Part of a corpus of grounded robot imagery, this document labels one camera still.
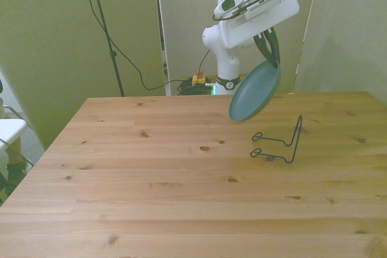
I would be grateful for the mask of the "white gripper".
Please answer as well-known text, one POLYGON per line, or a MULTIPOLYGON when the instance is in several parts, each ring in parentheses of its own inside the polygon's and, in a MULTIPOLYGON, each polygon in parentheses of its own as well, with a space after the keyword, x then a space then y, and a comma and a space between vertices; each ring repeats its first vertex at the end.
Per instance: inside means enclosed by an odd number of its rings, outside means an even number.
POLYGON ((279 42, 273 26, 299 12, 297 0, 258 0, 248 6, 241 15, 221 21, 218 31, 223 45, 230 49, 252 38, 261 54, 272 63, 274 68, 280 65, 279 42), (270 44, 268 49, 265 34, 270 44))

